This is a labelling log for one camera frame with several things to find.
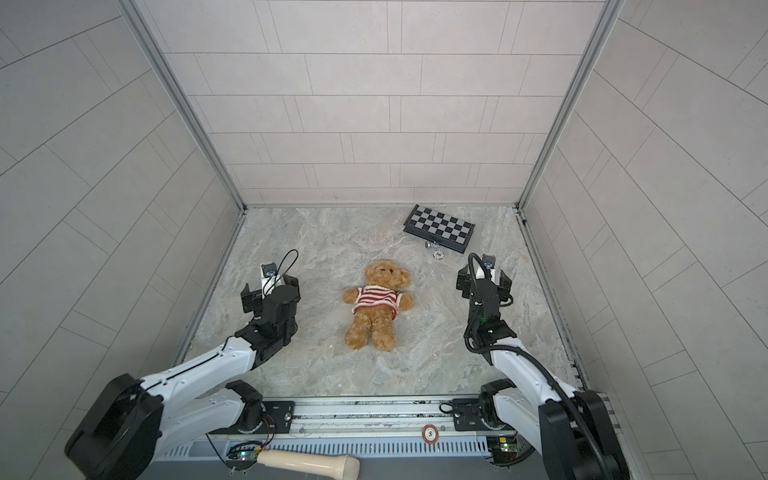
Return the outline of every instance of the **robotic arm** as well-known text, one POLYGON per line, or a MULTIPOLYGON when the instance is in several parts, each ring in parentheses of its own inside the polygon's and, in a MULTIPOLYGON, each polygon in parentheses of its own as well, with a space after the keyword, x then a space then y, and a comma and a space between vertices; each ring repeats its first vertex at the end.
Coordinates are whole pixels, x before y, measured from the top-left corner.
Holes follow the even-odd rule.
POLYGON ((262 265, 262 289, 240 294, 248 325, 222 345, 178 366, 134 379, 121 375, 104 387, 65 446, 88 478, 130 480, 152 460, 190 439, 235 425, 249 433, 262 422, 262 396, 237 380, 211 396, 199 395, 255 369, 296 333, 299 281, 262 265))
POLYGON ((629 479, 597 393, 580 392, 553 376, 502 320, 499 308, 513 301, 511 280, 495 263, 494 257, 470 253, 456 280, 456 289, 469 299, 467 349, 482 354, 507 377, 482 387, 478 404, 483 422, 492 428, 513 425, 541 453, 551 480, 629 479), (472 268, 475 261, 477 270, 472 268))

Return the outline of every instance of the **black and white checkered board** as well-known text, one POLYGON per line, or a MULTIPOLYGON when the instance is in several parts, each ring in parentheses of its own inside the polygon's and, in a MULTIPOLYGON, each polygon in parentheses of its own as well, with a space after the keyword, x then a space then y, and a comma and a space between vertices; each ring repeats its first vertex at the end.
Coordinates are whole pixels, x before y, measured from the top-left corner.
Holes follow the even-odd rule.
POLYGON ((403 225, 406 226, 403 229, 406 233, 439 243, 459 253, 464 253, 464 250, 467 250, 467 244, 472 238, 472 231, 475 229, 473 223, 441 214, 437 210, 421 205, 413 207, 408 215, 408 220, 403 225))

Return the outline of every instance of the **tiled wall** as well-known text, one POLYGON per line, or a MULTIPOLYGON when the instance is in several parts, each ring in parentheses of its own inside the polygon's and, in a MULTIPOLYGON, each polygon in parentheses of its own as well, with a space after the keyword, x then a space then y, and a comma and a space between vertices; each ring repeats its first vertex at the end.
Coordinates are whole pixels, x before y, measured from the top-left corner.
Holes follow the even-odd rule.
POLYGON ((110 0, 0 2, 0 478, 81 478, 64 443, 174 359, 236 216, 110 0))
POLYGON ((766 31, 627 0, 525 212, 644 478, 768 478, 766 31))
POLYGON ((248 204, 517 201, 603 6, 137 4, 248 204))

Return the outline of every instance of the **teddy bear's leg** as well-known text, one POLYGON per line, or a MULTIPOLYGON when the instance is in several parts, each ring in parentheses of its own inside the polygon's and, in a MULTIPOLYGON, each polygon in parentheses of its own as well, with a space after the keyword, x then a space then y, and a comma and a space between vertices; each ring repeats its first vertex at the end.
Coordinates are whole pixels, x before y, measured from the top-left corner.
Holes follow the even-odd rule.
POLYGON ((373 346, 382 352, 395 348, 395 330, 392 328, 392 315, 383 313, 373 317, 373 346))
POLYGON ((371 333, 371 317, 368 313, 360 311, 355 313, 355 320, 347 329, 344 340, 350 349, 358 350, 368 343, 368 335, 371 333))

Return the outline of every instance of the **brown teddy bear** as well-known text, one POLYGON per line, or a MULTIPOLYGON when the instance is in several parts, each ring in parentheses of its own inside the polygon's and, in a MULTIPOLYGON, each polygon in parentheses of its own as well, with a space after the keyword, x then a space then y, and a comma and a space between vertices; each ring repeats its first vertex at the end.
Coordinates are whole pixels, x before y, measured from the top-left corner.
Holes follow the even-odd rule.
POLYGON ((397 290, 411 283, 408 272, 388 260, 378 260, 366 269, 367 286, 347 290, 344 303, 354 304, 355 320, 346 331, 344 340, 349 348, 361 349, 368 343, 373 331, 373 345, 383 352, 395 347, 392 321, 398 312, 413 307, 413 298, 397 290))

